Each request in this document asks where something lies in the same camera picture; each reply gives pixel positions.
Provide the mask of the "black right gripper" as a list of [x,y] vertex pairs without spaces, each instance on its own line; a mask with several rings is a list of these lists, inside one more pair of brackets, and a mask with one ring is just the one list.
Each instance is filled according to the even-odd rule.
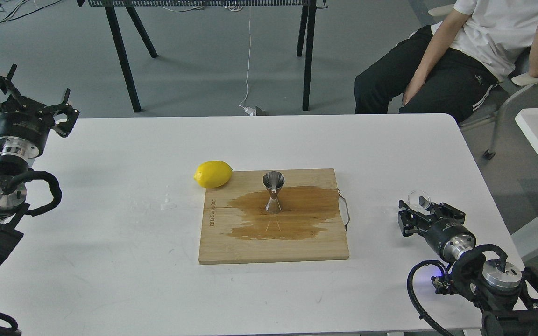
[[418,233],[444,262],[459,261],[476,247],[476,238],[466,227],[465,212],[447,203],[423,201],[420,206],[428,213],[412,209],[399,200],[398,225],[404,237]]

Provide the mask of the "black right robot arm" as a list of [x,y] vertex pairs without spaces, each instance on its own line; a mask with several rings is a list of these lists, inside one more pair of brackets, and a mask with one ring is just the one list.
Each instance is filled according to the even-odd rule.
[[459,209],[423,197],[420,206],[425,213],[400,201],[398,213],[402,236],[422,236],[439,256],[418,263],[406,279],[406,291],[420,319],[438,333],[450,334],[421,306],[414,291],[416,271],[433,265],[440,270],[439,276],[431,277],[435,292],[461,295],[480,309],[485,336],[538,336],[538,272],[530,267],[519,270],[496,245],[477,245]]

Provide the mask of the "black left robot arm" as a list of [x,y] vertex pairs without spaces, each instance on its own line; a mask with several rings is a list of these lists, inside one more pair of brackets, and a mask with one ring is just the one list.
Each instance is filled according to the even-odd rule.
[[38,216],[62,200],[58,180],[49,172],[30,168],[43,154],[49,132],[66,138],[79,111],[69,104],[70,90],[62,102],[47,106],[23,96],[13,85],[17,66],[0,75],[0,266],[23,238],[16,227],[23,216]]

